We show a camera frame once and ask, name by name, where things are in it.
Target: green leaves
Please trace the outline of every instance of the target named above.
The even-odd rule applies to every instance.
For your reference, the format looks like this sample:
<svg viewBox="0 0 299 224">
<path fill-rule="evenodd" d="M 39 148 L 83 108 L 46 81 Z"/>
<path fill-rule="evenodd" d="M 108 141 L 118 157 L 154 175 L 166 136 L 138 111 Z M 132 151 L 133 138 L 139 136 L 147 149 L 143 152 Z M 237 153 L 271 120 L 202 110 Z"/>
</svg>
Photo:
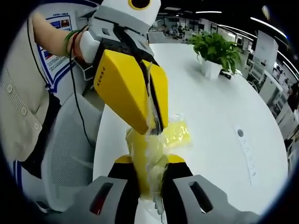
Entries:
<svg viewBox="0 0 299 224">
<path fill-rule="evenodd" d="M 210 54 L 215 54 L 216 53 L 216 48 L 215 46 L 211 46 L 207 49 L 207 54 L 210 55 Z"/>
<path fill-rule="evenodd" d="M 228 71 L 228 69 L 229 69 L 228 60 L 227 60 L 225 57 L 221 57 L 220 60 L 221 60 L 222 68 L 223 68 L 225 71 Z"/>
<path fill-rule="evenodd" d="M 200 54 L 206 61 L 221 64 L 225 71 L 230 69 L 235 73 L 235 64 L 241 63 L 238 44 L 227 42 L 220 34 L 196 35 L 191 37 L 188 43 L 194 45 L 196 54 Z"/>
</svg>

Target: white round table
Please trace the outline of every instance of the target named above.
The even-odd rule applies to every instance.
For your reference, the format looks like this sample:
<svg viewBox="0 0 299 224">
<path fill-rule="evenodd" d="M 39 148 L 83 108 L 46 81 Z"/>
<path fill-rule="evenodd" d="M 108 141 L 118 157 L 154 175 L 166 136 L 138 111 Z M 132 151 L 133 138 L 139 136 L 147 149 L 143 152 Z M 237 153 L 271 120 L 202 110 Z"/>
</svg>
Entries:
<svg viewBox="0 0 299 224">
<path fill-rule="evenodd" d="M 200 174 L 228 195 L 241 211 L 262 214 L 274 201 L 288 174 L 284 141 L 278 125 L 258 93 L 240 76 L 210 81 L 200 74 L 192 46 L 152 44 L 155 59 L 169 85 L 169 117 L 183 114 L 192 146 L 174 151 L 194 175 Z M 250 184 L 239 126 L 250 145 L 257 182 Z M 129 126 L 105 106 L 93 166 L 93 179 L 108 175 L 113 163 L 128 154 Z M 135 223 L 155 220 L 138 206 Z"/>
</svg>

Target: ceiling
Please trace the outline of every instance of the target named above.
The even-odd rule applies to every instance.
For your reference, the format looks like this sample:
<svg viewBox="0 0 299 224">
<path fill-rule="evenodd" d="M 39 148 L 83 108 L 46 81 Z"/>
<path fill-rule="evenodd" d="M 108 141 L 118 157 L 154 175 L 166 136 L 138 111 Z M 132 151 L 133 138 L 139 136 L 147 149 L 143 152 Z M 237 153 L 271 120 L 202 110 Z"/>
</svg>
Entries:
<svg viewBox="0 0 299 224">
<path fill-rule="evenodd" d="M 258 30 L 261 30 L 274 37 L 279 45 L 279 51 L 299 68 L 299 62 L 294 59 L 296 58 L 294 57 L 295 49 L 299 49 L 299 42 L 295 41 L 298 37 L 298 29 L 295 28 L 293 22 L 297 21 L 296 17 L 298 15 L 297 8 L 294 5 L 295 1 L 284 0 L 276 2 L 273 0 L 161 0 L 160 13 L 167 13 L 162 15 L 164 17 L 179 14 L 180 17 L 194 20 L 206 18 L 209 21 L 238 28 L 254 35 L 257 35 Z M 265 5 L 270 12 L 269 20 L 266 19 L 262 12 L 262 7 Z M 180 8 L 180 10 L 166 10 L 165 8 L 167 7 L 176 7 Z M 197 11 L 221 11 L 222 13 L 196 14 L 195 12 Z M 250 17 L 273 25 L 284 32 L 288 38 L 286 39 L 273 29 L 251 20 Z"/>
</svg>

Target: computer monitor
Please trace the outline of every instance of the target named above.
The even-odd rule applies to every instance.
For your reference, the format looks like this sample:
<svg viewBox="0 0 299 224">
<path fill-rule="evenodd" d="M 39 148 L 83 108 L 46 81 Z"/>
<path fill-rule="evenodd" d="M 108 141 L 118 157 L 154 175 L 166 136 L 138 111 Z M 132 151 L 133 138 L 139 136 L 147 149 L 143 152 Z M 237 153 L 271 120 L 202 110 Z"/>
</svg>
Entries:
<svg viewBox="0 0 299 224">
<path fill-rule="evenodd" d="M 205 25 L 204 24 L 198 24 L 198 29 L 204 30 L 205 29 Z"/>
<path fill-rule="evenodd" d="M 249 53 L 248 54 L 248 59 L 251 60 L 251 61 L 253 61 L 253 56 L 254 56 L 253 54 Z"/>
<path fill-rule="evenodd" d="M 242 45 L 242 40 L 241 40 L 241 39 L 238 39 L 238 40 L 237 40 L 237 43 L 240 44 L 240 45 Z"/>
</svg>

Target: bracelet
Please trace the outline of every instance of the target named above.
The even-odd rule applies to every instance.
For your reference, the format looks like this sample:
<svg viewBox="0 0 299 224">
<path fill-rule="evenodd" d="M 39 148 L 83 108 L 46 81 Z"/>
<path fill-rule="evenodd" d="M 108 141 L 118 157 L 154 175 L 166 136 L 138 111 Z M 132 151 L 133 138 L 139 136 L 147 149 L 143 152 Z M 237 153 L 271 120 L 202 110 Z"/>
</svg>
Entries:
<svg viewBox="0 0 299 224">
<path fill-rule="evenodd" d="M 73 37 L 73 41 L 75 42 L 76 41 L 76 38 L 77 38 L 77 36 L 78 36 L 78 34 L 80 33 L 80 31 L 79 32 L 77 32 L 77 33 L 75 33 L 75 35 L 74 35 L 74 37 Z M 77 54 L 76 54 L 76 52 L 75 52 L 75 44 L 76 43 L 74 43 L 74 47 L 73 47 L 73 51 L 74 51 L 74 56 L 76 56 Z"/>
<path fill-rule="evenodd" d="M 75 33 L 79 32 L 79 31 L 80 31 L 80 30 L 76 29 L 76 30 L 73 30 L 73 31 L 69 32 L 68 35 L 67 35 L 67 36 L 65 37 L 65 39 L 64 39 L 64 51 L 65 51 L 65 54 L 66 54 L 67 56 L 70 55 L 70 53 L 67 51 L 67 47 L 68 47 L 68 45 L 69 45 L 70 39 L 71 39 L 71 37 L 72 37 Z"/>
</svg>

